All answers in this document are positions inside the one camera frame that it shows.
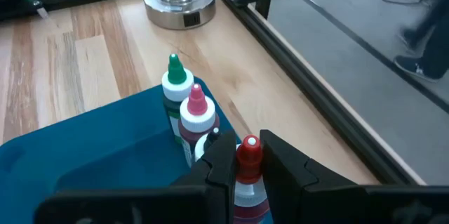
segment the red bottle cap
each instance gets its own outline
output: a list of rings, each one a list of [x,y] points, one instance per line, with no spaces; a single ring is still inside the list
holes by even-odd
[[[208,103],[206,102],[201,85],[194,84],[189,94],[187,110],[193,115],[203,115],[207,109]]]
[[[257,136],[249,135],[243,139],[236,152],[239,171],[236,180],[243,184],[256,183],[262,173],[260,163],[262,162],[262,147]]]

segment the pants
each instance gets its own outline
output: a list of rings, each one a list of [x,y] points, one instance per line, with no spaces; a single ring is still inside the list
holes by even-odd
[[[418,25],[413,34],[408,38],[412,48],[424,38],[429,30],[449,11],[449,0],[440,0],[429,11],[427,16]]]
[[[440,79],[449,69],[449,11],[440,16],[419,65],[431,78]]]

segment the green bottle cap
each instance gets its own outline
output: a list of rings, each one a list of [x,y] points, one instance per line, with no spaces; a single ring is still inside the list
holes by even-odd
[[[171,54],[168,63],[168,81],[172,84],[182,84],[186,78],[184,67],[177,54]]]

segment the gray floor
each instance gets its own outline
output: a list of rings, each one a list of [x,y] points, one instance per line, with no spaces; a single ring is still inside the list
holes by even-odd
[[[399,27],[427,10],[380,0],[312,1],[390,59],[407,53]],[[428,184],[449,183],[449,114],[303,0],[272,0],[269,21]],[[449,74],[422,83],[449,100]]]

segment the black frame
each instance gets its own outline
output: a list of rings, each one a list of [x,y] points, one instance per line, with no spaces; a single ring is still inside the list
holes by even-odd
[[[102,0],[48,0],[48,10],[56,10]],[[244,0],[223,0],[233,14],[264,46],[298,88],[337,130],[359,158],[382,183],[417,184],[332,93],[303,65],[296,55],[266,26]]]

